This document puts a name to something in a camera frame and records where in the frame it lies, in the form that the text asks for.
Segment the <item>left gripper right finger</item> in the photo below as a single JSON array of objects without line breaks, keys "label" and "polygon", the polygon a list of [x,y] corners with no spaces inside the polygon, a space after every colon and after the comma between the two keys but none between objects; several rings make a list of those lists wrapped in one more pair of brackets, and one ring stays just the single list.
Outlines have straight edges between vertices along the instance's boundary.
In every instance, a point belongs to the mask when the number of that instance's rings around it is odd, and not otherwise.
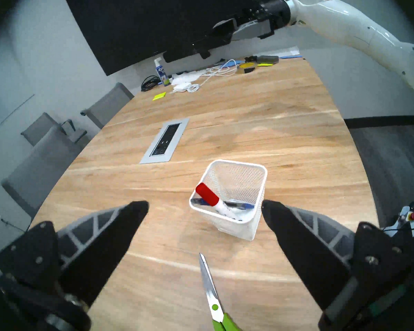
[{"label": "left gripper right finger", "polygon": [[414,330],[414,236],[335,220],[265,199],[262,214],[319,306],[319,330]]}]

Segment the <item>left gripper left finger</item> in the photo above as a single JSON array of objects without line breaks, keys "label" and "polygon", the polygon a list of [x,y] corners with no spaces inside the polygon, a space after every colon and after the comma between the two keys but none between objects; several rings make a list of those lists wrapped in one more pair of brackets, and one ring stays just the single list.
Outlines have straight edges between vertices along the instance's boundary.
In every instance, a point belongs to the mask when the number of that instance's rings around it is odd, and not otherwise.
[{"label": "left gripper left finger", "polygon": [[90,330],[89,308],[127,253],[147,201],[42,221],[0,250],[0,330]]}]

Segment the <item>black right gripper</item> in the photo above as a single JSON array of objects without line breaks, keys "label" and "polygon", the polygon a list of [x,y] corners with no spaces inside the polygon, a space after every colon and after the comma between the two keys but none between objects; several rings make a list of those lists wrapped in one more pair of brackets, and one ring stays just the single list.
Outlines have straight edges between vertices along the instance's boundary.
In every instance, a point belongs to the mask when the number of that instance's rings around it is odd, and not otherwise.
[{"label": "black right gripper", "polygon": [[274,35],[274,24],[289,24],[291,9],[286,0],[252,0],[243,9],[241,23],[237,28],[235,18],[220,21],[203,37],[193,42],[193,54],[202,59],[211,56],[210,51],[225,46],[232,41],[259,38]]}]

